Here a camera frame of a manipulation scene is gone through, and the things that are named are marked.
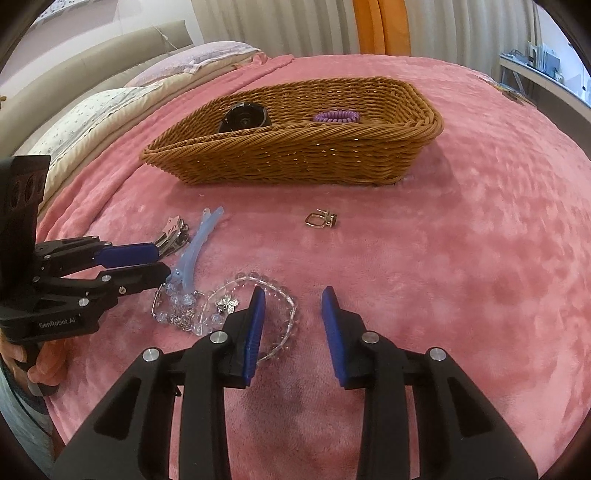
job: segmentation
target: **lavender pillow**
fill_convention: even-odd
[[[258,48],[237,41],[205,43],[159,61],[131,80],[126,87],[149,85],[156,80],[161,80],[177,73],[197,73],[199,69],[215,61],[231,60],[234,57],[243,57],[245,54],[255,54],[258,51]]]

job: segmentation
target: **blue hair clip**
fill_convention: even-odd
[[[199,230],[191,243],[181,255],[173,272],[166,279],[167,284],[174,286],[173,290],[178,290],[182,285],[183,294],[193,294],[195,292],[195,265],[197,264],[197,257],[207,241],[209,234],[213,231],[219,219],[223,215],[223,208],[218,207],[215,212],[211,213],[209,208],[203,211],[203,218],[199,225]]]

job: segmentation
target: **bed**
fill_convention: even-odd
[[[183,52],[182,69],[174,61]],[[120,35],[3,103],[0,154],[52,155],[43,217],[55,195],[124,132],[176,96],[252,62],[257,52],[237,42],[195,47],[184,21]]]
[[[446,121],[394,186],[188,187],[139,160],[154,138],[218,96],[360,75],[413,83]],[[399,347],[448,350],[542,474],[591,407],[590,183],[589,160],[572,140],[478,72],[433,59],[281,56],[209,79],[114,139],[57,194],[37,239],[153,241],[169,217],[195,225],[205,207],[225,208],[200,256],[197,288],[257,271],[298,297],[291,348],[262,365],[250,389],[226,393],[235,479],[355,477],[363,395],[333,377],[320,319],[327,285]],[[318,208],[338,213],[338,227],[306,227]],[[98,333],[72,342],[69,377],[48,399],[65,441],[145,348],[169,352],[196,340],[155,322],[153,298],[122,299]],[[172,478],[177,455],[173,438]]]

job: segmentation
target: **flower charm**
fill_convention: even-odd
[[[218,313],[227,312],[228,314],[234,313],[234,310],[238,306],[238,299],[233,299],[232,296],[226,295],[221,300],[216,302]]]

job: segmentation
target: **orange curtain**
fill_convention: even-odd
[[[361,53],[409,56],[404,0],[353,0]]]

